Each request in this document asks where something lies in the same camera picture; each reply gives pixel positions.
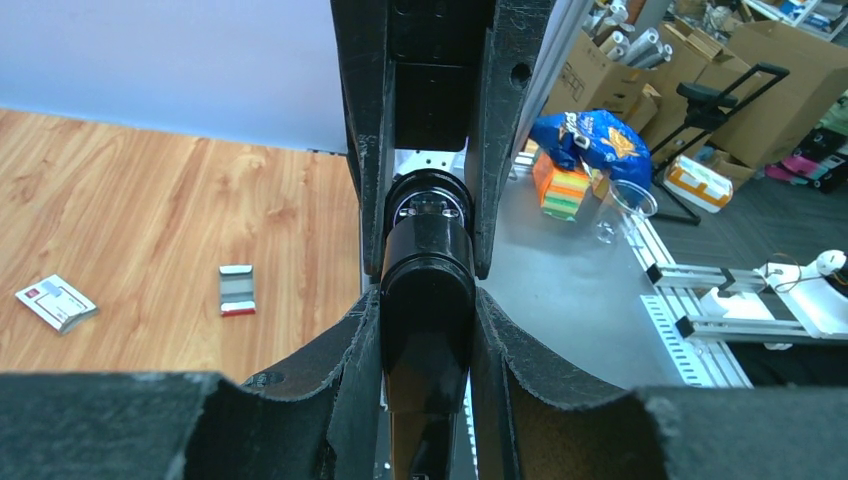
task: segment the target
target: white tube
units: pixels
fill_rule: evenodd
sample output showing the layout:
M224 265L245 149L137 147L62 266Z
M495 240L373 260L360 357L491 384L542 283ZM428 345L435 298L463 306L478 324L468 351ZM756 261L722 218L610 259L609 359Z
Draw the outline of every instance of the white tube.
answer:
M722 303L723 299L718 296L718 287L711 288L700 300L701 310L710 317L723 317L730 313L730 309Z
M589 31L589 36L592 37L592 38L595 38L595 35L598 34L598 30L604 24L604 20L609 18L610 10L609 10L609 8L604 8L603 10L598 10L598 12L595 14L595 16L598 17L598 21L595 22L595 25L592 27L592 30Z
M598 19L596 17L593 17L592 15L586 15L586 20L583 20L583 25L581 26L581 28L583 28L584 32L589 33L595 27L595 22L597 20Z
M618 60L624 56L625 50L620 45L616 47L612 47L610 53L607 54L610 60Z
M639 38L630 43L630 50L621 58L622 63L630 64L639 55L645 53L660 41L660 34L656 28L649 28L639 35Z
M622 47L623 49L627 49L630 46L630 41L627 40L627 37L624 36L621 32L612 32L612 35L606 39L604 43L601 44L601 51L604 53L609 53L615 47Z
M651 47L648 48L647 50L645 50L644 52L642 52L641 55L639 55L636 58L634 58L633 60L627 62L627 65L630 65L633 68L644 68L644 67L637 67L636 65L644 64L645 63L644 60L646 58L649 58L649 57L655 57L655 59L657 59L657 60L662 58L663 55L665 54L665 50L663 50L662 47L663 47L662 43L660 43L660 42L657 42L657 43L651 45Z
M610 18L618 20L618 23L627 21L627 8L624 5L612 4L610 6Z
M616 29L623 33L627 38L631 38L633 36L633 32L636 31L636 27L629 23L620 23Z
M656 62L654 62L653 64L649 64L649 65L647 65L647 66L645 67L645 69L650 70L650 69L652 69L652 68L657 68L657 67L659 67L660 65L662 65L663 63L667 63L667 62L670 62L670 61L671 61L671 55L669 55L669 54L668 54L668 53L666 53L666 52L663 52L663 56L662 56L662 58L660 58L659 60L657 60L657 61L656 61Z
M601 27L598 29L598 33L595 34L596 44L597 40L603 42L609 37L610 33L612 33L612 29L618 26L618 22L614 18L605 18L601 23Z
M662 62L665 52L654 52L646 57L642 57L631 65L633 68L649 69Z

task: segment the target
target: clear plastic cup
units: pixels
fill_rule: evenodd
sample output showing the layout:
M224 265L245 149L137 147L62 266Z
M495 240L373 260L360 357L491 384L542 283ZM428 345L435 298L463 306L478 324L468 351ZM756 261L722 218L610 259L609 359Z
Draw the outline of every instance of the clear plastic cup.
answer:
M627 180L609 182L609 190L592 221L595 237L611 244L657 213L657 200L647 190Z

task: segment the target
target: white wall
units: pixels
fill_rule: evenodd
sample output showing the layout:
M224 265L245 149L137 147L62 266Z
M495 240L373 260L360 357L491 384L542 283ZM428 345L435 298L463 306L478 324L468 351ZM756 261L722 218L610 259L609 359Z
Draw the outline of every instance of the white wall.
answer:
M329 0L0 0L0 107L343 152Z

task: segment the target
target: snack bag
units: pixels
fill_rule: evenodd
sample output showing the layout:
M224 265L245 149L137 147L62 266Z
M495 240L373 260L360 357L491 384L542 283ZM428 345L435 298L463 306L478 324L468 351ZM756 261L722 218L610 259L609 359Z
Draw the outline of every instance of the snack bag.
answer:
M530 130L554 163L574 170L577 160L612 180L651 187L651 154L636 132L606 110L539 117Z

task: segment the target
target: black cylindrical motor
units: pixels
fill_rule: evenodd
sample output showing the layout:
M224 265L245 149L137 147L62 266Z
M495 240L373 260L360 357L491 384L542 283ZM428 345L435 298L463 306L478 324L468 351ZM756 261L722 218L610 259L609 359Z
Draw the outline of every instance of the black cylindrical motor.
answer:
M450 469L471 355L472 215L465 186L440 170L398 179L386 198L380 330L394 478Z

